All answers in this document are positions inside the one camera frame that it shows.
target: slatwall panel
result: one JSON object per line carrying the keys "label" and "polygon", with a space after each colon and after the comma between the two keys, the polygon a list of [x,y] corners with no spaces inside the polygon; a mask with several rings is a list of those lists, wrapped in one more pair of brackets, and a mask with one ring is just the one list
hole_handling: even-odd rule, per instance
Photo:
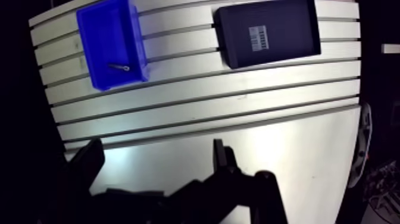
{"label": "slatwall panel", "polygon": [[239,70],[218,52],[213,13],[256,1],[136,0],[150,81],[92,87],[75,0],[29,22],[46,96],[65,146],[199,132],[356,104],[360,23],[354,2],[316,1],[322,54]]}

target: blue storage bin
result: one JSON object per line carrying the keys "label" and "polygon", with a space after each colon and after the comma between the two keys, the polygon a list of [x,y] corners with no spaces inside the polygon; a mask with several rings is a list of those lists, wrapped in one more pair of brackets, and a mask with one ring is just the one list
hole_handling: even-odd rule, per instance
{"label": "blue storage bin", "polygon": [[149,79],[138,12],[129,0],[107,0],[76,14],[94,88]]}

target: black case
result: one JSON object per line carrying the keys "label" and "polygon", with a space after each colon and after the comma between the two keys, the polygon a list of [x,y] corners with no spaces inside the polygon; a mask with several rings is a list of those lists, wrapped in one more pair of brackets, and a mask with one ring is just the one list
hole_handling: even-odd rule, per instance
{"label": "black case", "polygon": [[314,0],[223,7],[214,22],[231,69],[321,54]]}

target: barcode label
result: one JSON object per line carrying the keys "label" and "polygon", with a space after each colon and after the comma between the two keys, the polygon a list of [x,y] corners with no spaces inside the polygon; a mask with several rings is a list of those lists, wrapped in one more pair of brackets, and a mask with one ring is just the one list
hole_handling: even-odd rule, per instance
{"label": "barcode label", "polygon": [[251,48],[253,51],[269,49],[267,29],[265,26],[254,26],[249,28]]}

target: metal screw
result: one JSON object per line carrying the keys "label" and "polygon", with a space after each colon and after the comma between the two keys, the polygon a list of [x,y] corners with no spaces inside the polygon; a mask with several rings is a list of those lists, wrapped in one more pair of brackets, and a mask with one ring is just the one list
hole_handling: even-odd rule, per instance
{"label": "metal screw", "polygon": [[129,66],[121,66],[119,64],[108,64],[109,67],[114,68],[114,69],[120,69],[124,71],[129,71],[130,67]]}

